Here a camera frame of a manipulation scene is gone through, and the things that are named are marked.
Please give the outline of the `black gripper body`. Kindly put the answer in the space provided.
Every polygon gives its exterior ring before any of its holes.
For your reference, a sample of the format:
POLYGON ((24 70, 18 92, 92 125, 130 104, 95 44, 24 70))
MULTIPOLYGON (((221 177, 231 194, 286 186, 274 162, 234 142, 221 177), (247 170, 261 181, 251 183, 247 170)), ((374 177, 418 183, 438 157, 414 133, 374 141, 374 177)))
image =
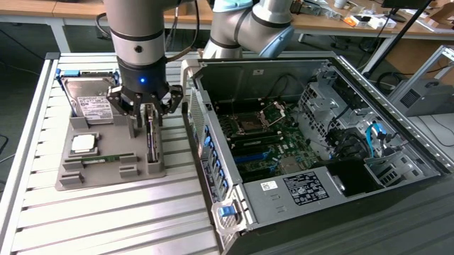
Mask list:
POLYGON ((152 64, 134 65, 118 58, 123 85, 134 92, 155 94, 163 99, 168 93, 166 63, 167 58, 160 58, 152 64))

